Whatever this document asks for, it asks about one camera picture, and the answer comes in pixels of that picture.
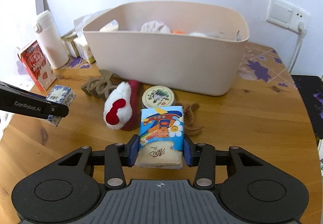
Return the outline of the cartoon print tissue pack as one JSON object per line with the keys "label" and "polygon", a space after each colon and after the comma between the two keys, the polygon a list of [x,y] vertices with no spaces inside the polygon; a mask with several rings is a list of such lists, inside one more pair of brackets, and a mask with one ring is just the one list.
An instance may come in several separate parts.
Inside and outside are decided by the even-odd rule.
{"label": "cartoon print tissue pack", "polygon": [[183,136],[182,106],[142,109],[135,165],[142,168],[181,169]]}

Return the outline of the Hello Kitty plush toy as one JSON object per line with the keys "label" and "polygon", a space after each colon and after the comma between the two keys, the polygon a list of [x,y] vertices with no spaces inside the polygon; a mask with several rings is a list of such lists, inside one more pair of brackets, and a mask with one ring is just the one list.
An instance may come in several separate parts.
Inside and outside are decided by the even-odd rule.
{"label": "Hello Kitty plush toy", "polygon": [[138,123],[137,95],[140,83],[137,80],[121,82],[104,105],[104,122],[113,130],[131,131]]}

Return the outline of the brown hair claw clip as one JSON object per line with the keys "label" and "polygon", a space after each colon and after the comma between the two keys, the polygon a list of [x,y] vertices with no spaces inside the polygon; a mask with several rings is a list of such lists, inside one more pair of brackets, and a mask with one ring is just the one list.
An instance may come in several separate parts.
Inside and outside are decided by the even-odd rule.
{"label": "brown hair claw clip", "polygon": [[183,107],[183,114],[184,114],[184,132],[189,137],[193,137],[195,135],[200,134],[204,127],[201,125],[195,124],[195,116],[194,112],[199,109],[198,103],[192,104],[182,104]]}

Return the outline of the blue white pocket tissue pack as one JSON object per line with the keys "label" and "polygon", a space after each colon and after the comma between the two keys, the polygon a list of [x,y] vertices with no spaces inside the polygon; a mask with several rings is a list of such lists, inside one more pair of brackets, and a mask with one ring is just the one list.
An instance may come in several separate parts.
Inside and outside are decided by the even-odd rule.
{"label": "blue white pocket tissue pack", "polygon": [[[49,92],[46,99],[48,101],[51,101],[57,104],[66,105],[67,107],[69,107],[75,97],[76,95],[71,88],[56,84]],[[53,116],[53,115],[48,116],[48,122],[51,125],[56,127],[59,125],[61,119],[62,117],[60,116]]]}

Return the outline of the round tin with plant print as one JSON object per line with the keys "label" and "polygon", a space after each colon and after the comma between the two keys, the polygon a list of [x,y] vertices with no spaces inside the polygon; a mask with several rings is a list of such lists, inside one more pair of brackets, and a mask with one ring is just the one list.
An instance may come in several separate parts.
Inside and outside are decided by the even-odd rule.
{"label": "round tin with plant print", "polygon": [[142,95],[144,108],[166,107],[175,104],[174,92],[166,86],[153,86]]}

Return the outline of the beige hair claw clip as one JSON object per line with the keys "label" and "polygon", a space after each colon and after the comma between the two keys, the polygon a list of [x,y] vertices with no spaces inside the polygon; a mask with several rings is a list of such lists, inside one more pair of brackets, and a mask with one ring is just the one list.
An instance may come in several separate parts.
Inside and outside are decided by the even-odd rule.
{"label": "beige hair claw clip", "polygon": [[116,84],[113,84],[111,78],[113,72],[109,70],[99,70],[100,78],[90,78],[88,82],[81,86],[81,90],[88,96],[101,98],[106,101],[113,90],[117,88]]}

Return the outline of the orange fleece scrunchie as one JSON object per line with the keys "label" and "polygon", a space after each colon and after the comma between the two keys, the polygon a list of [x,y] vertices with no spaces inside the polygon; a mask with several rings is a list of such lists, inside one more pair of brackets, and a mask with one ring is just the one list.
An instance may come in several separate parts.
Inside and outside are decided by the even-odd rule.
{"label": "orange fleece scrunchie", "polygon": [[174,31],[174,32],[172,32],[172,34],[185,35],[185,32],[181,32],[181,31]]}

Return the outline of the red milk carton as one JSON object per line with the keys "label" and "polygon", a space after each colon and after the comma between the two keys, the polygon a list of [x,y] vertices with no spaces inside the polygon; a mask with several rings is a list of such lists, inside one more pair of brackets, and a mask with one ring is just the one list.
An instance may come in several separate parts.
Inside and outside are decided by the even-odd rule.
{"label": "red milk carton", "polygon": [[18,58],[37,88],[43,92],[47,91],[56,80],[56,76],[37,40],[19,49]]}

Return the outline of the white thermos bottle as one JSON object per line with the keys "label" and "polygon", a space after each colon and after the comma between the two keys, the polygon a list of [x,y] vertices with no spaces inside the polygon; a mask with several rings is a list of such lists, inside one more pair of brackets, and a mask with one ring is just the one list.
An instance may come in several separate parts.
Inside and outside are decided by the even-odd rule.
{"label": "white thermos bottle", "polygon": [[36,40],[53,69],[59,69],[69,61],[52,14],[45,10],[36,16],[34,25]]}

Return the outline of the olive tissue box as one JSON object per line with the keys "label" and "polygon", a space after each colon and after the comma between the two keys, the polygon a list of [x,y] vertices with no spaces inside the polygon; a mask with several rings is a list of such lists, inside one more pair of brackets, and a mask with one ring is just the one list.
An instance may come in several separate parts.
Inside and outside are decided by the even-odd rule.
{"label": "olive tissue box", "polygon": [[71,30],[70,32],[64,34],[61,37],[62,44],[64,45],[65,51],[67,54],[73,58],[78,58],[79,53],[77,50],[77,47],[74,43],[75,38],[77,37],[77,34],[75,30]]}

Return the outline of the beige plastic storage basket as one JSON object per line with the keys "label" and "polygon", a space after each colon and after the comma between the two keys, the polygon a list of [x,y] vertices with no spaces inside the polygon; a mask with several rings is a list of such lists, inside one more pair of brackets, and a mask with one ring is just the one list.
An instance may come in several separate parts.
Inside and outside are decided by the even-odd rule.
{"label": "beige plastic storage basket", "polygon": [[[153,20],[164,22],[171,33],[141,32]],[[195,37],[192,32],[224,37]],[[231,88],[250,36],[237,11],[184,1],[123,4],[86,24],[83,34],[100,69],[127,80],[211,96]]]}

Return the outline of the purple flower table mat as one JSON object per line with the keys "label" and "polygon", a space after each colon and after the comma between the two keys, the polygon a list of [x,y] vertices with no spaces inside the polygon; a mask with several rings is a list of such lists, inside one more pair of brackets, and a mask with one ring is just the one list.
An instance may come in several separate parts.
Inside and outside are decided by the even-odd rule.
{"label": "purple flower table mat", "polygon": [[270,83],[279,89],[296,88],[278,52],[256,43],[246,45],[238,74],[242,79]]}

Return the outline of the black tablet device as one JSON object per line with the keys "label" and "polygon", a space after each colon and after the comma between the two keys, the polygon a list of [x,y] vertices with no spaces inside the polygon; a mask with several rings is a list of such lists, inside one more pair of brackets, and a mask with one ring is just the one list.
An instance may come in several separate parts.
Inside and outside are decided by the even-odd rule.
{"label": "black tablet device", "polygon": [[314,134],[322,140],[322,80],[318,76],[292,75],[302,97]]}

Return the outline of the white wall socket switch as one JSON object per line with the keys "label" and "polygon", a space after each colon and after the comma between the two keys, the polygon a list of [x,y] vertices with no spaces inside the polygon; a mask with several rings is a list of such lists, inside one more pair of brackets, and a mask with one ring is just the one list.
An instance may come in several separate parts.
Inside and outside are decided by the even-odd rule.
{"label": "white wall socket switch", "polygon": [[299,25],[308,27],[310,13],[285,0],[269,0],[266,21],[294,33],[299,33]]}

